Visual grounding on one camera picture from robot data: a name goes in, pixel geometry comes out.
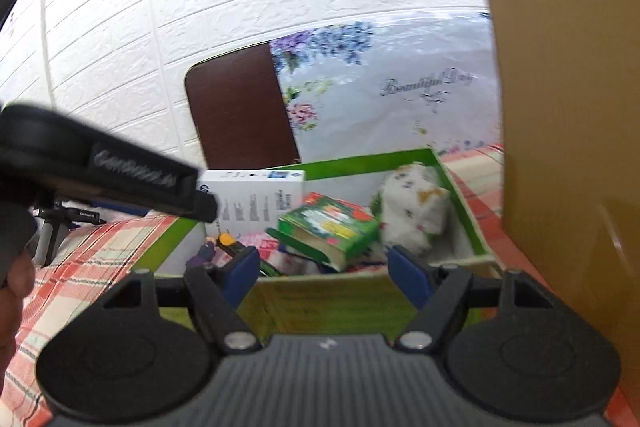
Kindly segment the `person left hand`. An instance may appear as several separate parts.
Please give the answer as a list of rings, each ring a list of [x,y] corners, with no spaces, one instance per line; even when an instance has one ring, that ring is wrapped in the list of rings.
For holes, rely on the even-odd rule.
[[[18,255],[6,274],[6,286],[0,291],[0,381],[15,353],[15,337],[22,323],[23,301],[35,285],[35,267],[28,251]]]

